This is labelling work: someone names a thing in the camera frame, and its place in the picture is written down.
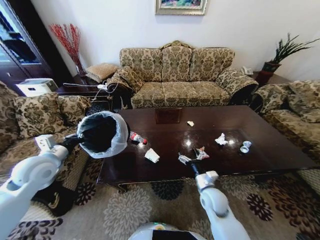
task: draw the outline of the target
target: wooden cabinet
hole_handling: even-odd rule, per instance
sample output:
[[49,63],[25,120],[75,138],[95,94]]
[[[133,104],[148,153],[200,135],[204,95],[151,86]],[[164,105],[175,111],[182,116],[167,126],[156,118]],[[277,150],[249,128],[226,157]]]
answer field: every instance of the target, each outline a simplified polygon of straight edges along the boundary
[[60,87],[72,83],[64,61],[30,0],[0,0],[0,81],[52,78]]

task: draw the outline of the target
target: telephone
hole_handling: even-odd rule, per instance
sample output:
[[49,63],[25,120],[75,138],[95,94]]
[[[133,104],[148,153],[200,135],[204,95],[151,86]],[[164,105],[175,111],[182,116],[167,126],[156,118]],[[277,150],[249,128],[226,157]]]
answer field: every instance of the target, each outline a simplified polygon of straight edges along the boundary
[[254,71],[252,71],[251,68],[246,68],[245,66],[243,66],[243,67],[241,68],[241,72],[242,72],[243,74],[245,74],[245,75],[248,75],[248,76],[254,74]]

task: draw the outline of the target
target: picture frame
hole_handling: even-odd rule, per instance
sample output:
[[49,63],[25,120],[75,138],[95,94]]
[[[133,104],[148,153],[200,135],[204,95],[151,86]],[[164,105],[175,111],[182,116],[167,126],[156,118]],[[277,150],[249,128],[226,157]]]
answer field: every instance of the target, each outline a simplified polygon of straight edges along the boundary
[[191,15],[206,14],[208,0],[155,0],[155,15]]

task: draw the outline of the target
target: white plastic bag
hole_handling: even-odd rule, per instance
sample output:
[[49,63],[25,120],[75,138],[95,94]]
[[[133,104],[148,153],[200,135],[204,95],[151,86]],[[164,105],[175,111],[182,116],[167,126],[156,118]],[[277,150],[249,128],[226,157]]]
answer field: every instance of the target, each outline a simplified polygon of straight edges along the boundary
[[85,142],[80,143],[80,146],[94,159],[108,158],[121,153],[127,147],[129,133],[127,123],[122,118],[122,116],[117,113],[113,113],[110,111],[101,111],[84,117],[78,124],[76,134],[78,135],[78,137],[81,137],[82,133],[88,129],[87,121],[89,119],[95,119],[98,116],[103,116],[104,118],[112,117],[116,122],[116,133],[111,140],[111,147],[109,147],[104,152],[94,152],[88,148]]

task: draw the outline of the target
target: small box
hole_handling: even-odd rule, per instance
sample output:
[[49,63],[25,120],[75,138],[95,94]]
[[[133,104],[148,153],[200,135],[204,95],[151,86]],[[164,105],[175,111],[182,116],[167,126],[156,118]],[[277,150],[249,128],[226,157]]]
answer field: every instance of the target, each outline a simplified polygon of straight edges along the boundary
[[35,97],[46,93],[52,93],[58,89],[51,78],[28,78],[16,86],[27,97]]

